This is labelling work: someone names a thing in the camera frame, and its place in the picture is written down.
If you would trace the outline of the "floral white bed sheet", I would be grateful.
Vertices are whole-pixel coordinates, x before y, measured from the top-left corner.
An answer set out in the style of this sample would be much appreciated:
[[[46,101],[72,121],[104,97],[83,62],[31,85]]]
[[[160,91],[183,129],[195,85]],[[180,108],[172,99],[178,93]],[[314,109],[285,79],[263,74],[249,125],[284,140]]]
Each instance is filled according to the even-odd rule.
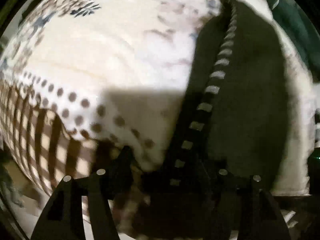
[[[237,0],[274,27],[285,60],[289,126],[270,193],[309,195],[312,76],[266,0]],[[95,170],[123,191],[107,201],[118,233],[150,198],[143,174],[164,163],[187,93],[197,38],[220,0],[43,0],[1,55],[1,137],[27,188],[48,199]]]

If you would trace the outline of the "dark green folded clothing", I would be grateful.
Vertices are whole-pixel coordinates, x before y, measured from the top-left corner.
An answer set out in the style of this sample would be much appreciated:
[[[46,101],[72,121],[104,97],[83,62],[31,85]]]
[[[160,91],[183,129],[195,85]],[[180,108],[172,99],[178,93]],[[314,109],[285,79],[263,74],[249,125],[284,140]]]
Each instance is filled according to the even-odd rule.
[[[273,18],[287,33],[300,57],[319,83],[319,33],[294,0],[266,0]]]

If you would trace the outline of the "black garment with striped trim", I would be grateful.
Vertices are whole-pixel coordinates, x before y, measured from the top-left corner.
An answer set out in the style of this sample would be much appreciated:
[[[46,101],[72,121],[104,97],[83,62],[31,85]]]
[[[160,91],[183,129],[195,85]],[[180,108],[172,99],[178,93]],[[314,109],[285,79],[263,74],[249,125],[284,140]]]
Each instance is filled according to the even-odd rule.
[[[289,126],[285,60],[272,25],[237,0],[201,30],[187,93],[163,165],[145,173],[133,232],[151,239],[201,238],[207,210],[202,164],[260,166],[271,178]]]

